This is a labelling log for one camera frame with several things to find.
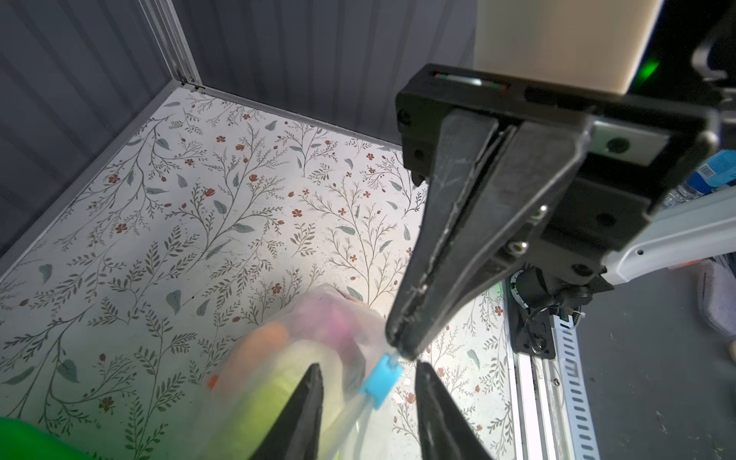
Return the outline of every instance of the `gray floor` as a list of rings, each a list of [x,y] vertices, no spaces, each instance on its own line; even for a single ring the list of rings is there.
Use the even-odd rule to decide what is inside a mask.
[[[599,294],[578,329],[601,458],[736,459],[736,363],[700,317],[696,268]]]

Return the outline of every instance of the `screw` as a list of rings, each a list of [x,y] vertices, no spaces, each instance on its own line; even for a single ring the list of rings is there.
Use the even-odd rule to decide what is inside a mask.
[[[506,245],[506,248],[509,250],[509,252],[512,255],[516,255],[517,257],[520,255],[524,255],[528,247],[529,245],[526,243],[526,241],[509,241],[509,243]]]
[[[532,222],[539,222],[544,218],[545,215],[547,215],[547,209],[549,209],[547,205],[541,205],[539,209],[534,211],[534,214],[529,217],[529,220],[531,220]]]

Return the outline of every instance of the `gray partition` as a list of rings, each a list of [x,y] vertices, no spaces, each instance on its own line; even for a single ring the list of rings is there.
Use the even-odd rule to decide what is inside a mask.
[[[476,0],[174,0],[202,83],[400,144],[394,97],[470,67]]]
[[[0,1],[0,255],[170,81],[137,0]]]

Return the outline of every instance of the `floral pattern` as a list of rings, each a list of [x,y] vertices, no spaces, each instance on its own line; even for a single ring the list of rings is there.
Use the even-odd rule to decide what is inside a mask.
[[[399,152],[175,91],[0,283],[0,413],[97,457],[163,458],[233,342],[330,283],[386,315],[426,187]],[[514,457],[498,287],[422,359]],[[414,363],[387,400],[418,459]]]

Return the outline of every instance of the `green led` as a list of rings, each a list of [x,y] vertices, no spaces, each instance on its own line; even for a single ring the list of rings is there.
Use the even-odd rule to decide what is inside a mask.
[[[634,78],[634,83],[631,85],[633,88],[638,88],[641,85],[644,84],[644,82],[651,77],[651,75],[656,71],[657,67],[659,67],[659,61],[650,58],[647,59],[644,63],[642,63],[641,67],[639,67],[639,71],[637,72],[637,76]]]

